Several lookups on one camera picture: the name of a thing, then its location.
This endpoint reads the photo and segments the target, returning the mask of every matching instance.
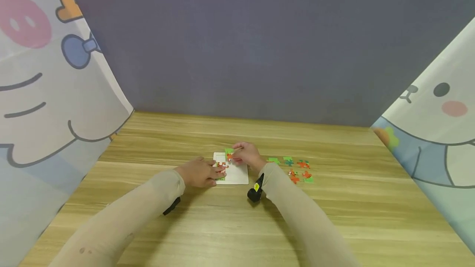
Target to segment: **wood grain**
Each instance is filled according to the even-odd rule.
[[[297,186],[324,209],[363,266],[475,266],[472,253],[369,129],[139,112],[20,266],[47,266],[81,224],[155,173],[200,155],[212,158],[241,140],[254,142],[263,155],[309,160],[315,183]],[[118,266],[305,266],[274,205],[247,200],[250,186],[187,189],[172,213],[137,235]]]

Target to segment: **blue bow tie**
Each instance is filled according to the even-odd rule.
[[[61,42],[61,50],[69,65],[76,69],[85,68],[89,64],[93,51],[102,53],[92,33],[87,40],[77,35],[66,35]]]

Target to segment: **pink cheek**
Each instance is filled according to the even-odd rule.
[[[460,101],[447,101],[442,105],[442,111],[451,117],[461,117],[468,112],[468,108]]]

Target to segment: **beige sleeve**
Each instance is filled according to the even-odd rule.
[[[183,179],[175,170],[156,174],[81,226],[49,266],[114,267],[137,232],[184,190]]]
[[[262,189],[303,244],[311,266],[359,266],[349,246],[324,211],[275,163],[268,163]]]

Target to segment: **cartoon curtain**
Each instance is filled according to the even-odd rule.
[[[0,0],[0,266],[17,266],[132,107],[75,0]]]
[[[373,125],[475,253],[475,19]]]

